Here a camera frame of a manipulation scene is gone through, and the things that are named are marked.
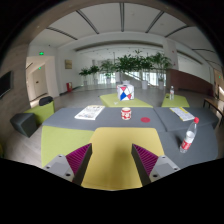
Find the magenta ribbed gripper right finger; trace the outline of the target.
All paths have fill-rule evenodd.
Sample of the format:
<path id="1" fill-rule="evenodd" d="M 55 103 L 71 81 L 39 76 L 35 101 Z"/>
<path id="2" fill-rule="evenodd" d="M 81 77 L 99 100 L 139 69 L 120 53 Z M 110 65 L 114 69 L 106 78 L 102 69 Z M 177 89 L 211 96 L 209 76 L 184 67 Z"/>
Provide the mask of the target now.
<path id="1" fill-rule="evenodd" d="M 180 170 L 166 155 L 157 156 L 136 144 L 132 145 L 131 154 L 143 186 Z"/>

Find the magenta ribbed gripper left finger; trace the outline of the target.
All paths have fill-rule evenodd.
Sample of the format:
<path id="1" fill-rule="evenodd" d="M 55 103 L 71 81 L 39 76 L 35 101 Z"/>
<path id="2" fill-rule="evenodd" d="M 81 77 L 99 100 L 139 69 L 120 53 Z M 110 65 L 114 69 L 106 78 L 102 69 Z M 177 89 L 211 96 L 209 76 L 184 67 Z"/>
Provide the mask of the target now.
<path id="1" fill-rule="evenodd" d="M 67 155 L 57 155 L 43 169 L 76 185 L 81 185 L 91 155 L 92 144 L 89 143 Z"/>

